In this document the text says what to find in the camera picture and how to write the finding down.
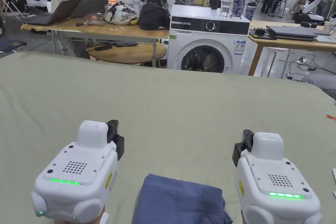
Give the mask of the person's left hand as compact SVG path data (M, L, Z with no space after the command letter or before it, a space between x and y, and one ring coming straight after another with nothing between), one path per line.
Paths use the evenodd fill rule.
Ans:
M103 207L100 215L95 220L90 222L90 224L106 224L107 220L108 220L108 214L105 212L105 207Z

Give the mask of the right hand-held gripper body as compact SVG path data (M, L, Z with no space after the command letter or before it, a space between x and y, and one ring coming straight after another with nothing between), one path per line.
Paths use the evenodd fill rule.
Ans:
M248 224L320 224L321 203L279 134L245 129L234 145L235 186Z

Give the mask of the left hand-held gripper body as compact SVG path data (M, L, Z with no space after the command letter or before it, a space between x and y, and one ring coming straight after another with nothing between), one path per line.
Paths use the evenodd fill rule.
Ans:
M66 145L37 176L31 192L37 217L55 224L90 224L101 213L124 154L119 122L83 121L77 140Z

